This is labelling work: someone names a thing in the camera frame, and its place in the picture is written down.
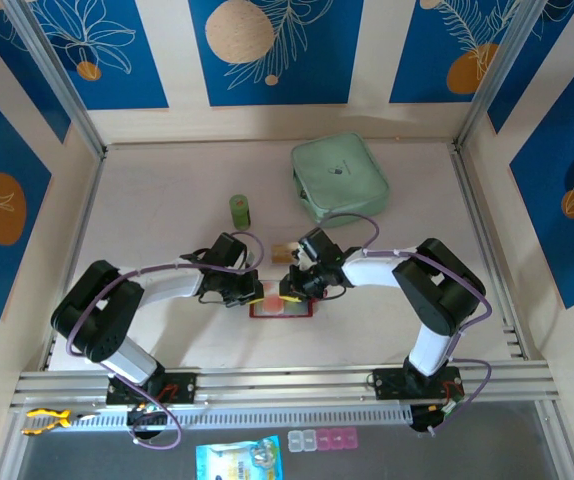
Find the red card holder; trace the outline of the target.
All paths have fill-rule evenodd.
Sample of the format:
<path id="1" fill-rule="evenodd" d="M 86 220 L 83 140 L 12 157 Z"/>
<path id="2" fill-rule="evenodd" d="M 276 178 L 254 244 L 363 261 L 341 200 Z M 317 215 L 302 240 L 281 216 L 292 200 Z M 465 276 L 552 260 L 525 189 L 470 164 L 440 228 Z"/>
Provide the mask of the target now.
<path id="1" fill-rule="evenodd" d="M 311 302 L 285 302 L 279 296 L 279 282 L 262 280 L 264 300 L 249 305 L 249 317 L 260 318 L 310 318 L 313 316 Z"/>

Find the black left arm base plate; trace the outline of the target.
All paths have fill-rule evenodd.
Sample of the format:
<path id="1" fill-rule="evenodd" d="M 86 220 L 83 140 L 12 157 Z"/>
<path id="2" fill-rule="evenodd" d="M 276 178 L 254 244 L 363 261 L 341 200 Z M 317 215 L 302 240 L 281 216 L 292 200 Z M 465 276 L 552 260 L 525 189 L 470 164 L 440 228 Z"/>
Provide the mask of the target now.
<path id="1" fill-rule="evenodd" d="M 192 404 L 196 393 L 197 374 L 156 373 L 143 385 L 137 385 L 142 391 L 162 404 Z M 142 393 L 138 393 L 121 381 L 117 376 L 109 380 L 106 393 L 107 405 L 136 405 L 149 402 Z"/>

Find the yellow handled pliers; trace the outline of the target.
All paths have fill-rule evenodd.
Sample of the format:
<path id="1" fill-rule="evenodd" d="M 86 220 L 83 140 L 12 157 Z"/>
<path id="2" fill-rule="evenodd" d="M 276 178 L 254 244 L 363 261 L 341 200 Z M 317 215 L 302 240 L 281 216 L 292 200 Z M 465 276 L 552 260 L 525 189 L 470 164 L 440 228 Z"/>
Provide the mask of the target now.
<path id="1" fill-rule="evenodd" d="M 22 434 L 25 436 L 38 436 L 57 428 L 67 429 L 72 427 L 75 422 L 91 420 L 98 415 L 98 412 L 74 413 L 69 409 L 54 410 L 48 408 L 35 408 L 29 410 L 25 414 L 25 418 L 31 419 L 35 422 L 42 419 L 44 424 L 41 424 L 38 427 L 32 425 L 30 428 L 23 428 Z"/>

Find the aluminium frame post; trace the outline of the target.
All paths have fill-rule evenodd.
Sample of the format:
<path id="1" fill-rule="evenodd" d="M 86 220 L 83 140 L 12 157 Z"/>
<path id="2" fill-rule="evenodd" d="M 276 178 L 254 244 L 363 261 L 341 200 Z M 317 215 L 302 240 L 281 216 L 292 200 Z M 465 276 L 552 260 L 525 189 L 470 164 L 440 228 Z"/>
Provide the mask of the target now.
<path id="1" fill-rule="evenodd" d="M 25 0 L 2 0 L 2 3 L 6 15 L 84 143 L 93 155 L 103 162 L 106 145 L 30 6 Z"/>
<path id="2" fill-rule="evenodd" d="M 522 51 L 546 3 L 547 0 L 521 0 L 518 5 L 516 16 L 511 20 L 491 66 L 474 94 L 465 120 L 453 139 L 454 150 L 457 153 L 464 150 L 479 122 L 487 115 L 491 103 Z"/>

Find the green cylindrical can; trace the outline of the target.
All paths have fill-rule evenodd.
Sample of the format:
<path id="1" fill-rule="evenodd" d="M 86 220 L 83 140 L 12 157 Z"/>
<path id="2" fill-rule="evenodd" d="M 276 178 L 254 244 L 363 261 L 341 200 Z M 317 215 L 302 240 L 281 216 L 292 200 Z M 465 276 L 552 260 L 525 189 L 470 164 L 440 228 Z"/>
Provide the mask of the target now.
<path id="1" fill-rule="evenodd" d="M 229 208 L 235 229 L 248 230 L 251 226 L 251 216 L 247 197 L 242 194 L 233 195 L 229 199 Z"/>

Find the black under-rail mount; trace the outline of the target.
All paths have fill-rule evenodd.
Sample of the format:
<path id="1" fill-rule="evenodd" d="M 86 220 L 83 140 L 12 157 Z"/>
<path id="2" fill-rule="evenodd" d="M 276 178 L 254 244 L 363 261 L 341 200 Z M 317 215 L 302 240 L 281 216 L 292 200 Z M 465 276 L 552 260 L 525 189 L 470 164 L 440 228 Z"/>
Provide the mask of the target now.
<path id="1" fill-rule="evenodd" d="M 411 428 L 418 433 L 431 433 L 444 420 L 444 412 L 438 405 L 412 405 Z"/>
<path id="2" fill-rule="evenodd" d="M 167 426 L 167 415 L 153 404 L 140 404 L 127 413 L 126 425 L 135 440 L 148 441 Z"/>

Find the aluminium mounting rail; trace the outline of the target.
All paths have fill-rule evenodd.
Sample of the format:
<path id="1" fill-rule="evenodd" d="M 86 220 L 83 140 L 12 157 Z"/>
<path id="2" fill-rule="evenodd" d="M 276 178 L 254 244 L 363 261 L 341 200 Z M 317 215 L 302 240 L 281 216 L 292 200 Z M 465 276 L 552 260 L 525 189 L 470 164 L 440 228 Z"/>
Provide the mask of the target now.
<path id="1" fill-rule="evenodd" d="M 203 369 L 197 373 L 194 403 L 212 408 L 373 404 L 368 375 L 375 367 L 294 369 Z M 11 405 L 55 406 L 105 402 L 108 377 L 99 371 L 47 371 L 20 375 Z M 500 361 L 478 401 L 557 400 L 558 388 L 544 361 Z"/>

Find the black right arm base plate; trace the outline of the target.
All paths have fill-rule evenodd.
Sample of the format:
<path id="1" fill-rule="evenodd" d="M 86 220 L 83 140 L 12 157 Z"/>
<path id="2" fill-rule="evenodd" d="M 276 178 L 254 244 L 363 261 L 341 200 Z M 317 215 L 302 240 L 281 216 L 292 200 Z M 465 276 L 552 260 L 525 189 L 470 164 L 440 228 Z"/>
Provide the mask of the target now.
<path id="1" fill-rule="evenodd" d="M 372 372 L 378 400 L 460 400 L 464 389 L 457 379 L 457 367 L 446 366 L 432 376 L 425 377 L 413 368 L 379 368 Z"/>

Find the mint green zip pouch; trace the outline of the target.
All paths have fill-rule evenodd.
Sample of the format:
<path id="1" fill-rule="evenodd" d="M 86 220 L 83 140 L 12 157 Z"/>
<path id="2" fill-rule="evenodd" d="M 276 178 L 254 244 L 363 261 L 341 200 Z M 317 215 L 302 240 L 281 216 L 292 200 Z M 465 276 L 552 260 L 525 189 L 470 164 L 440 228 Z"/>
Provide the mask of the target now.
<path id="1" fill-rule="evenodd" d="M 291 152 L 296 194 L 314 222 L 327 228 L 372 217 L 388 205 L 386 175 L 363 138 L 353 132 L 306 142 Z"/>

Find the clear and pink pill organizer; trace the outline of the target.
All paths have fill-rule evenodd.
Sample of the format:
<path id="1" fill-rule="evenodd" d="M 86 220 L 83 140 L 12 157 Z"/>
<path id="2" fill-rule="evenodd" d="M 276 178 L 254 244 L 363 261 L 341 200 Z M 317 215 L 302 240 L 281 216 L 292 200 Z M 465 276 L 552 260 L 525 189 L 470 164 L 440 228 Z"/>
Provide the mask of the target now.
<path id="1" fill-rule="evenodd" d="M 292 430 L 287 442 L 292 453 L 355 450 L 358 433 L 354 427 Z"/>

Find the blue snack bag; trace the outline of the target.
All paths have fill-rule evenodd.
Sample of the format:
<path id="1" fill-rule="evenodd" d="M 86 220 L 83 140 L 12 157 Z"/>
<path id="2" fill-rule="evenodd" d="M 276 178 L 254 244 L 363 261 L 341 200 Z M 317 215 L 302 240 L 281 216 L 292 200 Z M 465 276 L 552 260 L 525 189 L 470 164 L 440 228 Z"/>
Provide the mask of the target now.
<path id="1" fill-rule="evenodd" d="M 196 480 L 284 480 L 279 437 L 198 446 Z"/>

